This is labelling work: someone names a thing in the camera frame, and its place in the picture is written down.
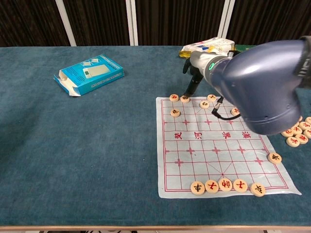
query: dark wall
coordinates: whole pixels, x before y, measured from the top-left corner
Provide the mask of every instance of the dark wall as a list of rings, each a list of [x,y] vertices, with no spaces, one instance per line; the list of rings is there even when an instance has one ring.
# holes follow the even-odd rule
[[[55,0],[0,0],[0,46],[68,46]]]
[[[227,38],[236,44],[311,35],[311,0],[236,0]]]
[[[125,0],[64,0],[77,46],[130,45]]]
[[[139,45],[186,45],[217,36],[224,0],[136,0]]]

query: red character on piece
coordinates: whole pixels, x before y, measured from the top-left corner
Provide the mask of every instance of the red character on piece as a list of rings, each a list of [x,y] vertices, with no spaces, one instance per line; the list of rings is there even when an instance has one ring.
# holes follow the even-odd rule
[[[181,138],[181,132],[180,132],[180,133],[175,133],[175,138],[176,138],[176,139],[179,139],[179,138],[182,139],[182,138]]]
[[[226,133],[226,132],[223,132],[223,137],[225,137],[225,139],[227,139],[227,137],[231,137],[230,133]]]
[[[214,182],[212,184],[207,184],[207,185],[210,186],[210,189],[212,190],[213,190],[213,187],[216,186]]]
[[[243,138],[251,138],[251,135],[248,132],[242,132]]]
[[[222,186],[223,186],[223,187],[226,187],[226,186],[230,187],[230,183],[229,183],[229,181],[225,181],[225,180],[223,180],[223,182],[222,182]]]
[[[194,136],[195,136],[195,139],[202,139],[202,138],[201,138],[202,133],[196,133],[196,132],[194,132]]]
[[[298,140],[291,138],[291,141],[294,142],[295,144],[298,142]]]
[[[299,138],[304,141],[307,140],[307,138],[304,135],[301,135]]]
[[[242,187],[243,184],[244,184],[244,183],[242,183],[242,181],[240,181],[240,183],[238,184],[239,188],[243,188],[243,187]]]

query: wooden game piece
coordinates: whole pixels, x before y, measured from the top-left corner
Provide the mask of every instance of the wooden game piece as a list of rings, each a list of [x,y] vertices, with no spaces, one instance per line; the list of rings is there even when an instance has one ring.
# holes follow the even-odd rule
[[[298,126],[293,126],[291,127],[291,130],[293,131],[293,134],[294,135],[297,135],[297,134],[301,134],[302,133],[302,129]]]
[[[234,115],[234,116],[236,116],[236,115],[238,115],[238,114],[240,114],[240,111],[237,109],[237,108],[233,108],[233,109],[231,109],[231,114],[232,115]]]
[[[209,103],[207,101],[201,101],[200,102],[200,107],[203,109],[207,109],[209,107]]]
[[[297,138],[295,137],[288,137],[286,139],[286,143],[287,145],[289,145],[290,147],[298,147],[300,145],[300,142],[298,141]]]
[[[282,162],[282,157],[278,153],[270,153],[268,155],[268,160],[273,164],[279,164]]]
[[[173,117],[179,117],[180,116],[180,111],[178,109],[174,108],[174,109],[171,110],[171,115]]]
[[[311,124],[311,116],[307,117],[307,118],[305,119],[305,121],[306,121],[307,123]]]
[[[209,94],[206,98],[209,102],[214,102],[217,98],[213,94]]]
[[[232,182],[227,178],[222,178],[218,181],[219,188],[224,192],[228,192],[232,189]]]
[[[311,139],[311,130],[305,130],[303,135],[306,136],[308,139]]]
[[[294,135],[293,131],[291,129],[288,129],[281,133],[284,137],[292,137]]]
[[[178,95],[176,95],[176,94],[171,94],[170,95],[170,101],[177,102],[178,100],[179,100]]]
[[[205,187],[202,182],[195,181],[191,184],[191,192],[195,195],[202,195],[205,192]]]
[[[302,129],[302,130],[310,130],[311,129],[311,124],[305,122],[305,121],[301,121],[299,123],[299,127]]]
[[[242,179],[237,179],[233,182],[233,188],[239,193],[245,193],[247,191],[247,183]]]
[[[183,102],[183,103],[188,103],[190,101],[190,98],[187,97],[187,96],[182,96],[180,97],[180,100]]]
[[[303,135],[303,134],[297,134],[295,136],[295,138],[298,139],[298,141],[300,142],[300,144],[306,144],[308,142],[308,138],[307,136]]]
[[[213,180],[209,180],[205,182],[205,190],[208,193],[217,193],[219,189],[218,183]]]
[[[266,194],[266,189],[260,183],[253,183],[251,186],[251,193],[260,198]]]

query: table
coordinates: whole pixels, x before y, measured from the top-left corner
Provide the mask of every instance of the table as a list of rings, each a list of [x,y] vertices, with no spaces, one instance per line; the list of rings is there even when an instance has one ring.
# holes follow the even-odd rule
[[[270,141],[302,196],[159,198],[156,97],[187,88],[179,49],[0,49],[0,230],[310,229],[311,143],[290,148],[280,134]],[[53,80],[101,53],[125,77],[77,98]],[[311,91],[297,92],[311,116]],[[202,82],[196,96],[208,93]]]

